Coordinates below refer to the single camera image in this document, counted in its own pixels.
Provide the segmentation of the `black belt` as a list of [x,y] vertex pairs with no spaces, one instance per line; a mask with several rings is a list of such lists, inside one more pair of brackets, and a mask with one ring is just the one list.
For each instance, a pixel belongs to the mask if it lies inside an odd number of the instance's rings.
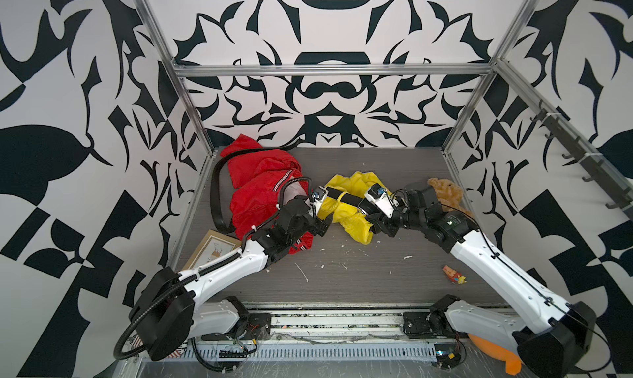
[[240,151],[232,152],[226,155],[225,157],[221,157],[219,159],[219,161],[215,164],[212,170],[211,183],[209,186],[209,208],[210,208],[210,213],[211,213],[211,217],[212,217],[215,229],[218,232],[224,235],[229,235],[231,233],[234,233],[236,229],[235,226],[232,224],[231,220],[229,220],[228,222],[224,221],[224,215],[222,212],[220,175],[224,166],[227,165],[227,163],[229,163],[229,161],[232,160],[233,158],[236,158],[242,155],[247,155],[247,154],[252,154],[252,153],[257,153],[257,152],[267,152],[267,151],[272,151],[272,150],[281,150],[283,152],[289,152],[295,149],[296,147],[298,147],[298,142],[295,142],[293,144],[283,146],[283,147],[257,147],[257,148],[243,149]]
[[334,199],[336,202],[347,204],[353,208],[357,208],[361,213],[365,215],[373,215],[380,212],[374,205],[369,203],[365,198],[356,197],[344,191],[334,189],[332,187],[326,187],[328,191],[328,198]]

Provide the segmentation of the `yellow trousers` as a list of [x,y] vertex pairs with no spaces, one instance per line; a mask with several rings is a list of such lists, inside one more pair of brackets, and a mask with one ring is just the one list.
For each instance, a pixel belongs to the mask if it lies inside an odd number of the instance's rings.
[[374,174],[374,172],[355,172],[354,175],[345,177],[335,175],[326,184],[326,188],[332,188],[342,195],[334,196],[329,192],[326,200],[322,203],[318,212],[318,217],[325,220],[332,214],[332,222],[340,224],[354,241],[363,245],[368,245],[374,236],[373,225],[366,220],[366,214],[358,207],[358,203],[344,201],[347,197],[363,199],[365,193],[373,185],[380,185],[387,192],[389,197],[392,192]]

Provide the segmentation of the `red trousers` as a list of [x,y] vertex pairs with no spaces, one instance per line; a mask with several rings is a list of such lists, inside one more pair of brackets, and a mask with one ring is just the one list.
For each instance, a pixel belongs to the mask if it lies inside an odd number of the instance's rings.
[[264,151],[260,143],[243,134],[225,147],[221,156],[249,149],[251,153],[236,156],[227,164],[234,188],[229,208],[239,239],[276,213],[282,187],[303,175],[301,165],[289,152]]

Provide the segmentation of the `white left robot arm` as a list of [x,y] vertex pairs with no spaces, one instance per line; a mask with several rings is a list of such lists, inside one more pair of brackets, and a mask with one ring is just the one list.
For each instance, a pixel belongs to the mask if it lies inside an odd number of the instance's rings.
[[153,360],[161,360],[204,329],[231,331],[246,313],[240,305],[222,302],[224,316],[217,318],[199,315],[202,305],[244,277],[278,263],[305,234],[326,234],[332,217],[321,219],[318,213],[326,199],[337,193],[320,187],[282,201],[270,219],[245,234],[240,248],[194,269],[179,273],[171,268],[160,270],[134,304],[130,324],[115,344],[115,359],[146,351]]

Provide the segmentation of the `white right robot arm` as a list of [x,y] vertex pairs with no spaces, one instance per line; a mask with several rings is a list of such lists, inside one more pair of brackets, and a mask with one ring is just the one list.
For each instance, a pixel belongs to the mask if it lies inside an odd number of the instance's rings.
[[484,279],[518,314],[517,320],[445,297],[440,309],[453,330],[473,334],[517,354],[539,377],[565,377],[597,336],[597,315],[584,302],[570,303],[542,285],[505,255],[476,221],[454,208],[445,211],[435,190],[411,184],[402,198],[381,185],[364,195],[367,220],[394,237],[400,229],[421,232]]

